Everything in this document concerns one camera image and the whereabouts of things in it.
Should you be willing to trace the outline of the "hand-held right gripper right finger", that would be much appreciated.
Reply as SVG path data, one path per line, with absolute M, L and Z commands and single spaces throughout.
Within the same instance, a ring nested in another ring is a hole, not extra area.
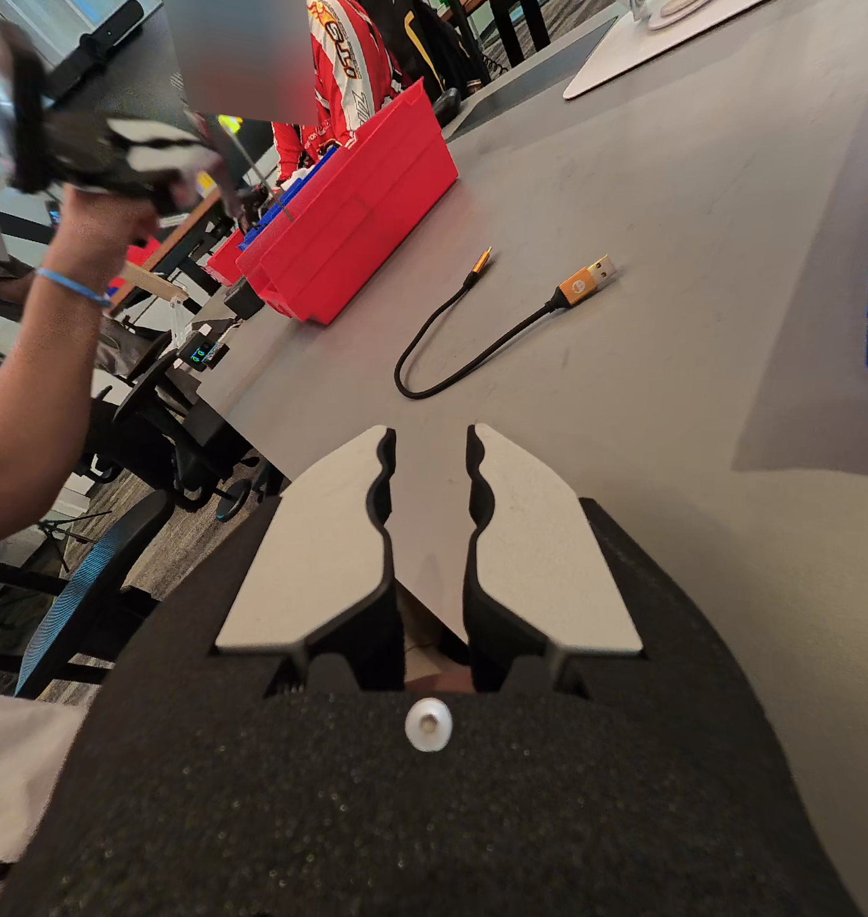
M 498 692 L 522 658 L 541 660 L 553 687 L 573 659 L 639 659 L 642 639 L 573 488 L 485 423 L 468 427 L 465 461 L 463 627 L 476 691 Z

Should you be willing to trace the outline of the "white tablet stand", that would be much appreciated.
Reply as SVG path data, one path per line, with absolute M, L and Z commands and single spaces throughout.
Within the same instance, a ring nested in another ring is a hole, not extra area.
M 572 101 L 759 6 L 760 1 L 651 2 L 618 19 L 563 92 Z

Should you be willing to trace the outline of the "red plastic bin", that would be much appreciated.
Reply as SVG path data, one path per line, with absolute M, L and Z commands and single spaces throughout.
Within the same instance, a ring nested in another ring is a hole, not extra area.
M 279 314 L 328 326 L 458 175 L 417 82 L 313 171 L 237 266 Z

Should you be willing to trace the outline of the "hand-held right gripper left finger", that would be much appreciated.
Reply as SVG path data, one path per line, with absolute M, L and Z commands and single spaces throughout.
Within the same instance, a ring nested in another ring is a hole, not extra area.
M 396 433 L 375 426 L 301 473 L 280 503 L 215 640 L 223 656 L 283 656 L 305 678 L 338 655 L 365 691 L 405 682 L 392 511 Z

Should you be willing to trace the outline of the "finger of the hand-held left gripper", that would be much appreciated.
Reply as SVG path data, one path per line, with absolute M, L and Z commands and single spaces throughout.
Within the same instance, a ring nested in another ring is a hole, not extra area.
M 218 154 L 201 145 L 152 147 L 135 145 L 128 151 L 128 164 L 139 174 L 210 172 L 218 163 Z
M 109 118 L 110 132 L 127 147 L 198 147 L 199 136 L 181 128 L 141 118 Z

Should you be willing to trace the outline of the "person's left hand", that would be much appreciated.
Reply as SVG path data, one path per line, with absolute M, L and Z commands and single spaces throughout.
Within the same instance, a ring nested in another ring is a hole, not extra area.
M 60 221 L 42 269 L 102 294 L 119 276 L 128 249 L 155 234 L 159 216 L 146 199 L 63 188 Z

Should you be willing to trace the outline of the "person's left forearm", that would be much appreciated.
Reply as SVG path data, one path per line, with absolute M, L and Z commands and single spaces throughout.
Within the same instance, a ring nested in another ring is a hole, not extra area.
M 56 277 L 33 282 L 0 366 L 0 541 L 40 521 L 88 430 L 101 310 Z

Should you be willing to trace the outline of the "black yellow-striped jacket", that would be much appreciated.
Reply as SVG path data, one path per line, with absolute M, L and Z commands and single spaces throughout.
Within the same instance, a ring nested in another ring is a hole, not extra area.
M 403 73 L 422 82 L 431 103 L 455 89 L 462 101 L 485 87 L 490 74 L 478 45 L 427 2 L 394 2 Z

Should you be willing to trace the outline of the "black box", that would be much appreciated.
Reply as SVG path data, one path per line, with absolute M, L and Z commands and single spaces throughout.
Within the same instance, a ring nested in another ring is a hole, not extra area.
M 258 314 L 265 302 L 251 283 L 245 277 L 240 277 L 228 288 L 224 305 L 236 319 L 244 322 Z

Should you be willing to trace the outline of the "blue mesh office chair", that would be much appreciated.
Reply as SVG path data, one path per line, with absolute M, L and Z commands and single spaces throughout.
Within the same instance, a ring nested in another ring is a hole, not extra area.
M 158 606 L 151 593 L 126 585 L 142 553 L 175 511 L 156 491 L 123 514 L 96 542 L 45 614 L 24 651 L 14 695 L 37 699 L 76 655 L 114 662 Z

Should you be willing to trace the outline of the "black office chair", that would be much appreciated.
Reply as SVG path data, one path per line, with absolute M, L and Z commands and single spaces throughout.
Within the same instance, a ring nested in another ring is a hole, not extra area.
M 229 522 L 254 497 L 279 496 L 289 479 L 203 400 L 192 401 L 170 377 L 176 350 L 161 347 L 130 375 L 120 405 L 92 400 L 77 472 L 110 483 L 130 471 L 186 512 L 218 499 L 219 522 Z

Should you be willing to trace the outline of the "black device with green lights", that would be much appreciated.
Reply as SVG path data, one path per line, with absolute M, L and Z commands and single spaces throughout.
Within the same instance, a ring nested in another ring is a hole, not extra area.
M 229 352 L 229 345 L 223 340 L 224 335 L 224 332 L 215 330 L 211 325 L 193 330 L 177 350 L 177 360 L 198 373 L 214 369 Z

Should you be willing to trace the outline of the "blue wristband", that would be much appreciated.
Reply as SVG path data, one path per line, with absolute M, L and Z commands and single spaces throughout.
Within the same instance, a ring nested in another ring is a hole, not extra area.
M 83 300 L 86 300 L 91 304 L 95 304 L 103 311 L 109 310 L 113 305 L 110 298 L 106 294 L 94 292 L 86 285 L 78 281 L 74 281 L 57 271 L 40 267 L 36 268 L 34 273 L 37 278 L 42 278 L 45 281 L 48 281 L 57 287 L 70 292 Z

